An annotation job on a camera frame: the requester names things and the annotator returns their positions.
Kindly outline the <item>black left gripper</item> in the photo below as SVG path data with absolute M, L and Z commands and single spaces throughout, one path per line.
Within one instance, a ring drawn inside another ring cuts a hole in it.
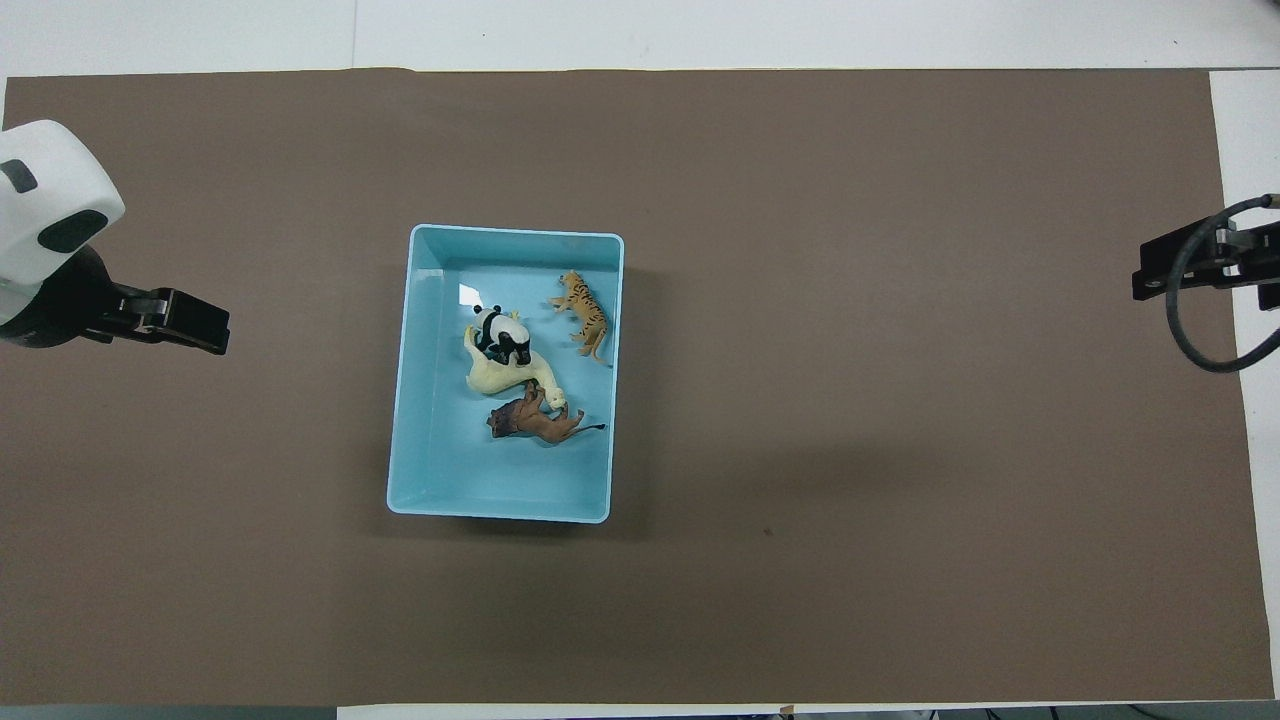
M 180 290 L 154 291 L 163 309 L 150 328 L 178 345 L 212 355 L 227 354 L 230 314 Z M 1 325 L 3 341 L 27 348 L 51 348 L 76 338 L 109 343 L 110 338 L 147 341 L 140 331 L 151 292 L 113 284 L 99 252 L 87 246 L 68 259 L 38 288 L 29 304 Z M 95 324 L 100 320 L 100 331 Z

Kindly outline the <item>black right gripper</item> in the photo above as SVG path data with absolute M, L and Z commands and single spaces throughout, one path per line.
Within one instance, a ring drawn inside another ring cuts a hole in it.
M 1133 300 L 1146 301 L 1167 291 L 1178 254 L 1208 219 L 1192 222 L 1140 245 L 1139 266 L 1132 273 Z M 1247 229 L 1235 225 L 1219 228 L 1219 255 L 1210 236 L 1189 256 L 1181 277 L 1183 288 L 1234 290 L 1249 286 L 1257 286 L 1261 311 L 1279 307 L 1277 222 Z

